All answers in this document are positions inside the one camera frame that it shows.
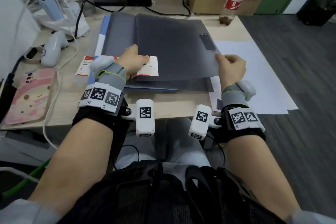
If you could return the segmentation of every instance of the hand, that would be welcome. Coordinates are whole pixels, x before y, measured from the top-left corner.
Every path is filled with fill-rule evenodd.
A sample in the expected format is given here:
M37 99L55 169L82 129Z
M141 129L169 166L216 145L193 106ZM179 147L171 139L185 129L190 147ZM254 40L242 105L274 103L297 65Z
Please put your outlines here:
M138 55L138 46L133 44L131 47L126 48L124 53L115 61L122 65L126 71L126 79L130 75L139 71L149 61L149 56Z
M215 54L215 58L219 64L219 80L221 91L227 86L235 84L242 80L246 73L246 61L237 55L221 55Z

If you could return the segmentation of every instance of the cartoon character phone case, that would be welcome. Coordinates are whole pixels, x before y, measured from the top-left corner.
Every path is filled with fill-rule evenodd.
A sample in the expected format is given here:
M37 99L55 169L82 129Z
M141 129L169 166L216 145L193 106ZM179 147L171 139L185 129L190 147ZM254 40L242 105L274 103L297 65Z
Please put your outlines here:
M40 121L45 117L55 69L44 68L25 73L20 79L5 123L15 125Z

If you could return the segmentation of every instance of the red bottle label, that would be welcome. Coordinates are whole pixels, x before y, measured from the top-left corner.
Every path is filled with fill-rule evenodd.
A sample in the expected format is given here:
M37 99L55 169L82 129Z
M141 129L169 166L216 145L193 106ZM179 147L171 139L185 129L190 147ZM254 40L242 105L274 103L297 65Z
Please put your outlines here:
M233 1L233 0L227 0L225 4L225 8L229 10L237 10L240 6L241 1Z

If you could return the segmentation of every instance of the soda bottle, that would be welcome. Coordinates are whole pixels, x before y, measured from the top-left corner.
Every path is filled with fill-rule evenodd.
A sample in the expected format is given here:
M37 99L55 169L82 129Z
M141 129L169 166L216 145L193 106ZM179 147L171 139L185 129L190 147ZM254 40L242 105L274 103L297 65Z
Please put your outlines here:
M225 26L229 26L233 18L236 16L236 11L243 0L226 0L225 5L219 16L219 21Z

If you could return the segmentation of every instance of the brown liquid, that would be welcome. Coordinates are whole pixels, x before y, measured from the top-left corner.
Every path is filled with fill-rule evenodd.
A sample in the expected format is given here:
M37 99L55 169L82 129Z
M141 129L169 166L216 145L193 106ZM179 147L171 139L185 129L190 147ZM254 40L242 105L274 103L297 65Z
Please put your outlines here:
M219 18L219 22L220 22L221 24L225 24L225 26L229 26L230 23L232 22L232 20L233 20L233 19L231 19L231 18L229 18L229 17L227 17L227 16L221 16L221 17Z

